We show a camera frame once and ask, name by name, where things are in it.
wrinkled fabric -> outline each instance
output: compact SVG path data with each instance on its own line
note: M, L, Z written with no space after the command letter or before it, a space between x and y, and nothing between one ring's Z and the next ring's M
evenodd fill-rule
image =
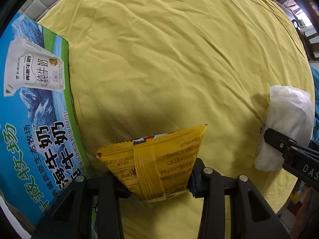
M245 174L278 211L296 178L254 167L272 85L307 91L298 35L270 0L61 0L40 21L69 42L71 90L90 163L99 147L208 124L198 157ZM122 200L126 238L196 238L190 193ZM229 233L229 215L226 232Z

bed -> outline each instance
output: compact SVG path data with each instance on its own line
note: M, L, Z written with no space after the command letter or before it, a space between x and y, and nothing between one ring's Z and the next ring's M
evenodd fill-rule
M270 0L61 0L41 20L69 42L74 110L97 173L97 149L208 124L199 157L245 174L277 212L296 178L254 168L269 87L311 94L298 35ZM196 238L202 200L184 193L123 200L125 237ZM227 204L226 233L229 233Z

snack wrapper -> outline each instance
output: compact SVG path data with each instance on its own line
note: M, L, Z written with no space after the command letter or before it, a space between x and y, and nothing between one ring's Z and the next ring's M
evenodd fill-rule
M133 193L149 202L187 191L207 126L201 125L100 148L99 158Z

